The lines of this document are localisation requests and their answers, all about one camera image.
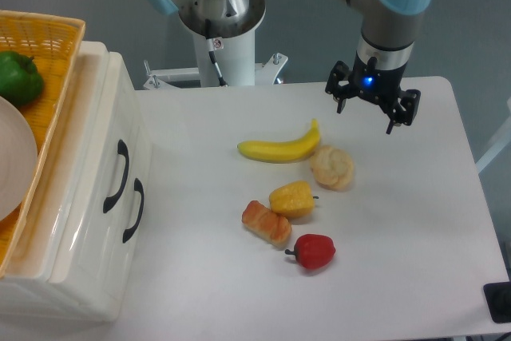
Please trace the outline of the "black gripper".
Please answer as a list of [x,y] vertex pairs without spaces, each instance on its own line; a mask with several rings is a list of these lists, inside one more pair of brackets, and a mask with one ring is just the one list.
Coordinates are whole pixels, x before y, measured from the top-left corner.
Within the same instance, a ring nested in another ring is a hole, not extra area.
[[418,89],[402,90],[400,83],[406,63],[399,67],[380,69],[375,56],[361,59],[355,55],[352,71],[343,61],[337,61],[330,71],[325,92],[337,102],[337,113],[341,113],[346,101],[358,97],[379,105],[389,117],[386,134],[391,134],[397,125],[409,126],[418,112],[421,92]]

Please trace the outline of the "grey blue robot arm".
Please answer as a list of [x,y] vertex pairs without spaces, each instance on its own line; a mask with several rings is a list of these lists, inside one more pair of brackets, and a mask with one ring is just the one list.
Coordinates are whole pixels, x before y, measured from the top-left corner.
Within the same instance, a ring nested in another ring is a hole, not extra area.
[[[178,14],[194,39],[203,87],[256,85],[278,74],[255,61],[255,31],[265,0],[147,0],[164,15]],[[401,80],[431,0],[343,0],[362,15],[353,65],[331,70],[326,92],[343,107],[357,97],[377,105],[390,126],[410,125],[420,92],[404,90]]]

